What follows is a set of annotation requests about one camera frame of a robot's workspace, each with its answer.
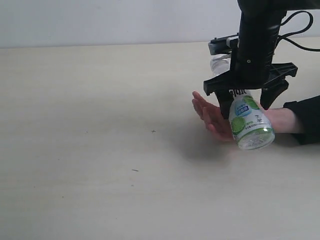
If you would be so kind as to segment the black sleeved forearm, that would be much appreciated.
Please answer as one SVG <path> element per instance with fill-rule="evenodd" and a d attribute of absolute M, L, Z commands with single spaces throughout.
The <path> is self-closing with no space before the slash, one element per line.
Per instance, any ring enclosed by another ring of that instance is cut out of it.
<path fill-rule="evenodd" d="M 320 96 L 301 101 L 286 102 L 284 108 L 291 110 L 302 126 L 302 133 L 293 133 L 300 145 L 320 143 Z"/>

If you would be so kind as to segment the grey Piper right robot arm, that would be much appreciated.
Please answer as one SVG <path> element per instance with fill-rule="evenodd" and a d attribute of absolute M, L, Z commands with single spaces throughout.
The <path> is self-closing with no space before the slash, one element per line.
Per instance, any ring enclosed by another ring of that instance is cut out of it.
<path fill-rule="evenodd" d="M 288 11 L 295 15 L 318 10 L 318 0 L 239 0 L 241 10 L 237 34 L 212 39 L 208 48 L 212 56 L 230 57 L 229 70 L 204 81 L 206 95 L 214 93 L 224 119 L 230 115 L 232 90 L 261 90 L 260 104 L 267 110 L 289 87 L 287 76 L 295 77 L 293 63 L 273 63 L 275 49 L 290 34 L 280 35 Z"/>

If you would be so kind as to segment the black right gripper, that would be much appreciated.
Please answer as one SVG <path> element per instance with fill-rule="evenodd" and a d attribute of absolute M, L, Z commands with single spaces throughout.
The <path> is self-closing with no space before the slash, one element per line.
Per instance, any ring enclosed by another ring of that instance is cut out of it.
<path fill-rule="evenodd" d="M 229 119 L 234 101 L 229 89 L 261 89 L 260 105 L 268 110 L 276 98 L 286 91 L 287 76 L 295 77 L 298 71 L 292 62 L 273 63 L 280 24 L 262 26 L 240 23 L 238 46 L 230 52 L 230 67 L 225 73 L 204 81 L 207 95 L 215 93 L 222 117 Z"/>

